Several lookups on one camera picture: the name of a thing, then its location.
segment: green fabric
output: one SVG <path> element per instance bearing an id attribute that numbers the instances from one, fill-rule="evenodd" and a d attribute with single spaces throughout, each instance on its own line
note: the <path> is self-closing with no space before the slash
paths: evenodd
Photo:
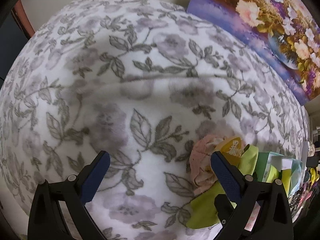
<path id="1" fill-rule="evenodd" d="M 256 173 L 257 173 L 258 181 L 262 181 L 263 179 L 263 175 L 268 162 L 268 157 L 269 157 L 269 152 L 267 153 L 260 152 L 258 154 L 257 165 L 256 165 Z"/>
<path id="2" fill-rule="evenodd" d="M 258 158 L 258 148 L 250 145 L 245 148 L 241 156 L 238 169 L 243 175 L 253 174 Z M 206 228 L 219 223 L 214 199 L 218 194 L 225 194 L 221 184 L 217 181 L 208 191 L 191 201 L 193 213 L 187 222 L 187 227 L 192 229 Z"/>

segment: bed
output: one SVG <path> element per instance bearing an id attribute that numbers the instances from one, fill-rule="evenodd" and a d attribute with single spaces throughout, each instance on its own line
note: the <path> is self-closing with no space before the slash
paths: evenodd
<path id="1" fill-rule="evenodd" d="M 65 180 L 110 153 L 86 205 L 108 239 L 214 238 L 220 225 L 185 227 L 188 158 L 207 134 L 297 159 L 309 139 L 305 108 L 264 60 L 158 0 L 65 6 L 20 52 L 0 102 L 0 169 L 27 214 L 38 182 Z"/>

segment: canvas print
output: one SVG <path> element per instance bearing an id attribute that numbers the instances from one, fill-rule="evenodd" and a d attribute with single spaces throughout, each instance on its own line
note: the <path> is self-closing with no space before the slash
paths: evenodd
<path id="1" fill-rule="evenodd" d="M 255 50 L 301 105 L 320 94 L 320 29 L 301 0 L 191 0 L 188 12 Z"/>

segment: yellow fabric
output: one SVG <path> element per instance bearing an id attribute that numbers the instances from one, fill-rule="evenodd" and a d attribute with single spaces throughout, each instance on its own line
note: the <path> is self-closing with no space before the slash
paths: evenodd
<path id="1" fill-rule="evenodd" d="M 284 186 L 285 192 L 288 196 L 289 188 L 290 188 L 290 180 L 291 180 L 291 169 L 282 170 L 281 181 Z"/>
<path id="2" fill-rule="evenodd" d="M 314 182 L 316 181 L 316 170 L 314 168 L 311 168 L 310 174 L 311 174 L 311 185 L 313 185 Z"/>
<path id="3" fill-rule="evenodd" d="M 226 138 L 223 142 L 219 143 L 214 151 L 220 151 L 223 153 L 228 153 L 230 155 L 241 157 L 242 155 L 242 146 L 241 146 L 241 138 L 237 136 L 233 136 L 231 138 Z"/>
<path id="4" fill-rule="evenodd" d="M 240 158 L 238 169 L 243 175 L 253 174 L 258 159 L 258 148 L 248 145 Z M 210 227 L 219 223 L 214 199 L 218 194 L 225 194 L 221 184 L 217 181 L 208 191 L 191 201 L 193 213 L 187 222 L 187 227 L 192 229 Z"/>
<path id="5" fill-rule="evenodd" d="M 231 155 L 231 154 L 226 153 L 226 152 L 222 152 L 221 154 L 226 158 L 226 160 L 227 160 L 231 165 L 234 165 L 234 166 L 238 167 L 238 165 L 239 165 L 239 163 L 240 163 L 240 157 Z"/>
<path id="6" fill-rule="evenodd" d="M 279 177 L 279 171 L 274 167 L 270 166 L 270 171 L 266 182 L 272 183 L 275 179 Z"/>

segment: pile of clothes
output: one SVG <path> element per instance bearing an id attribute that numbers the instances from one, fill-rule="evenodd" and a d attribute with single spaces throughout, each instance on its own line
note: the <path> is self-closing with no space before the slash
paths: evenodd
<path id="1" fill-rule="evenodd" d="M 211 154 L 215 151 L 220 151 L 243 175 L 250 174 L 257 181 L 272 183 L 275 179 L 281 179 L 289 198 L 300 188 L 301 161 L 273 152 L 259 152 L 256 146 L 245 146 L 237 136 L 220 138 L 207 135 L 194 145 L 189 159 L 196 196 L 190 203 L 193 212 L 187 222 L 189 228 L 205 228 L 220 222 L 214 199 L 225 192 L 210 165 Z M 247 230 L 253 227 L 259 210 L 260 206 L 256 203 Z"/>

